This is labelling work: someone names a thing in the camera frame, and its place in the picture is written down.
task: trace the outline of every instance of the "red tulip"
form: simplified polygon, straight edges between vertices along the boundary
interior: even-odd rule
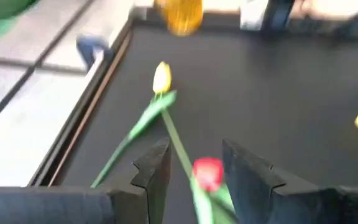
[[[202,189],[208,192],[217,191],[223,179],[222,161],[210,157],[197,159],[193,166],[193,175]]]

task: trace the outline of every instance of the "green stem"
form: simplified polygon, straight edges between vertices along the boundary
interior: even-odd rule
[[[211,196],[218,199],[231,212],[235,212],[229,189],[225,183],[222,183],[217,192],[211,192]]]
[[[131,142],[132,139],[127,136],[121,141],[116,150],[111,155],[110,159],[107,161],[106,165],[103,167],[103,170],[99,173],[98,177],[93,181],[91,188],[96,188],[104,178],[110,173],[110,170],[114,167],[115,163],[118,161],[119,156],[122,155],[122,152],[126,146]]]
[[[172,118],[169,115],[167,110],[162,110],[162,119],[164,120],[165,125],[168,129],[168,133],[171,136],[173,146],[175,146],[176,152],[177,152],[179,160],[183,166],[183,169],[185,170],[185,173],[190,180],[192,165],[189,160],[189,157],[187,156],[185,148],[183,147],[183,144],[180,141],[178,131],[175,128]]]
[[[200,188],[196,179],[190,179],[191,192],[193,193],[194,207],[197,214],[198,224],[213,224],[213,204],[208,194]]]

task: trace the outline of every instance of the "blue object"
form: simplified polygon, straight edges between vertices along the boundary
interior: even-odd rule
[[[269,0],[266,6],[262,31],[285,30],[295,0]]]
[[[108,44],[100,37],[80,36],[77,38],[76,46],[86,64],[87,71],[89,71],[94,64],[95,50],[103,50],[104,58],[112,59],[114,57],[113,50],[110,49]]]

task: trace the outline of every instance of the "tulip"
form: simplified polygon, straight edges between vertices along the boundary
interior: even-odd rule
[[[216,158],[198,159],[194,163],[193,174],[202,189],[217,191],[223,179],[222,161]]]
[[[155,94],[166,93],[171,87],[171,69],[165,62],[161,62],[155,70],[153,91]]]

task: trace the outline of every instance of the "gray floor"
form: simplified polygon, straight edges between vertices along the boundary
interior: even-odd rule
[[[0,65],[0,101],[85,3],[41,0],[0,37],[0,61],[21,63],[15,67]],[[77,52],[76,37],[97,35],[108,40],[132,3],[95,0],[2,110],[0,186],[28,184],[89,82],[91,76],[86,75]]]

